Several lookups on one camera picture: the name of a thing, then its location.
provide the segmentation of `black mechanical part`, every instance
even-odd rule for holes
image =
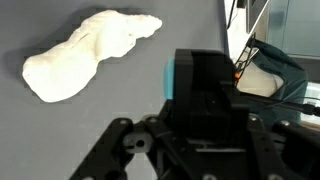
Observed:
[[[71,180],[126,180],[135,153],[146,153],[159,180],[320,179],[319,134],[289,121],[267,132],[233,73],[219,52],[177,50],[174,99],[134,125],[114,120]]]
[[[320,179],[320,134],[295,122],[280,121],[274,131],[286,137],[282,159],[307,179]]]
[[[132,120],[118,118],[107,130],[82,161],[70,180],[126,180],[125,166],[132,160],[122,146],[124,136],[133,130]]]
[[[246,129],[249,108],[234,86],[232,61],[217,51],[179,49],[175,59],[168,126],[192,138],[237,142],[238,133]]]

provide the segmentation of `bolt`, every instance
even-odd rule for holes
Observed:
[[[157,122],[157,120],[155,118],[152,118],[152,119],[150,119],[150,122],[155,123],[155,122]]]
[[[253,117],[253,116],[251,116],[250,119],[251,119],[251,121],[256,121],[257,120],[257,118]]]
[[[270,174],[268,180],[283,180],[283,178],[278,174]]]
[[[185,152],[187,149],[185,148],[185,147],[182,147],[181,149],[180,149],[180,151],[181,152]]]
[[[203,175],[202,180],[217,180],[217,178],[212,174],[205,174]]]
[[[121,121],[120,121],[120,124],[127,124],[127,120],[124,120],[124,119],[121,120]]]
[[[289,126],[290,125],[289,121],[281,121],[281,124],[283,124],[285,126]]]

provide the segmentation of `gray surface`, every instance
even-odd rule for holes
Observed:
[[[320,57],[319,7],[319,0],[271,0],[268,42],[290,55]]]
[[[115,8],[157,16],[163,27],[125,57],[101,63],[78,95],[41,102],[21,78],[25,58],[66,40],[89,15]],[[2,0],[0,13],[1,180],[68,179],[112,119],[159,112],[163,67],[176,48],[227,47],[218,0]],[[130,179],[154,179],[145,157],[136,160]]]
[[[288,54],[320,57],[320,1],[290,0],[283,38]]]

